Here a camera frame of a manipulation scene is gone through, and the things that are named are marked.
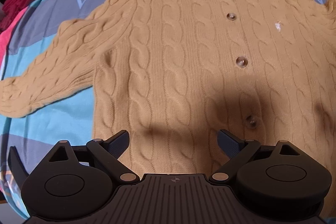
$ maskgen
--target sweater sleeve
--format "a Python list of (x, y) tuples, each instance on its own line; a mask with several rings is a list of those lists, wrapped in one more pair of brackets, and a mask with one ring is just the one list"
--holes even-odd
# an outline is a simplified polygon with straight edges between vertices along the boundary
[(0, 114), (23, 117), (92, 86), (97, 55), (122, 38), (135, 7), (135, 0), (106, 0), (86, 19), (62, 22), (21, 76), (0, 81)]
[(327, 45), (328, 50), (336, 54), (336, 0), (326, 0), (324, 3), (321, 3), (322, 0), (285, 1), (290, 5), (295, 19), (316, 35), (316, 42)]

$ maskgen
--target folded clothes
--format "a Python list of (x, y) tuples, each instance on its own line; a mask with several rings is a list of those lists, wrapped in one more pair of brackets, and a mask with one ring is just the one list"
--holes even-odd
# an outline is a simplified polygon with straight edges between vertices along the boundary
[(2, 7), (6, 16), (0, 21), (0, 32), (6, 30), (17, 14), (32, 1), (33, 0), (6, 0)]

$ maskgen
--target ribbed plastic surface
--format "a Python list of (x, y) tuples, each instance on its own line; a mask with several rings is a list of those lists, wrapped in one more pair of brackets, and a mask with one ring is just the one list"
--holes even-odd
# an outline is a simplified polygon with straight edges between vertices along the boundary
[(113, 157), (118, 159), (128, 148), (129, 145), (129, 134), (122, 134), (116, 138), (112, 143), (109, 144), (107, 152)]
[(230, 159), (240, 152), (239, 143), (237, 143), (234, 139), (230, 138), (230, 136), (226, 135), (222, 131), (218, 132), (217, 143)]
[[(45, 224), (31, 218), (26, 224)], [(146, 175), (121, 186), (99, 212), (67, 224), (282, 224), (244, 208), (227, 186), (213, 186), (204, 175)], [(292, 224), (323, 224), (314, 217)]]

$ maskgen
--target cardigan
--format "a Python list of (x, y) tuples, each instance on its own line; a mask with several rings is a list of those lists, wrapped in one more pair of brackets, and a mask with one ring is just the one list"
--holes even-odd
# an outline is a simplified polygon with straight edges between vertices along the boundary
[(93, 86), (92, 138), (122, 129), (120, 161), (205, 173), (228, 158), (219, 129), (325, 166), (335, 213), (336, 0), (106, 0), (61, 23), (48, 49), (0, 81), (0, 114), (23, 117)]

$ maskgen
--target bedspread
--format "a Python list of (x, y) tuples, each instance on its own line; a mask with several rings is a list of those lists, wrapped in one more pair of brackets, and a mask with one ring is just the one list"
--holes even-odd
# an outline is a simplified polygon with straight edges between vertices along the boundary
[[(105, 0), (36, 0), (16, 25), (8, 46), (4, 77), (21, 75), (46, 50), (64, 20), (85, 18)], [(315, 0), (324, 3), (326, 0)], [(0, 188), (10, 205), (28, 217), (20, 189), (8, 168), (10, 146), (16, 146), (30, 173), (59, 140), (84, 145), (92, 138), (93, 89), (54, 102), (23, 118), (0, 116)]]

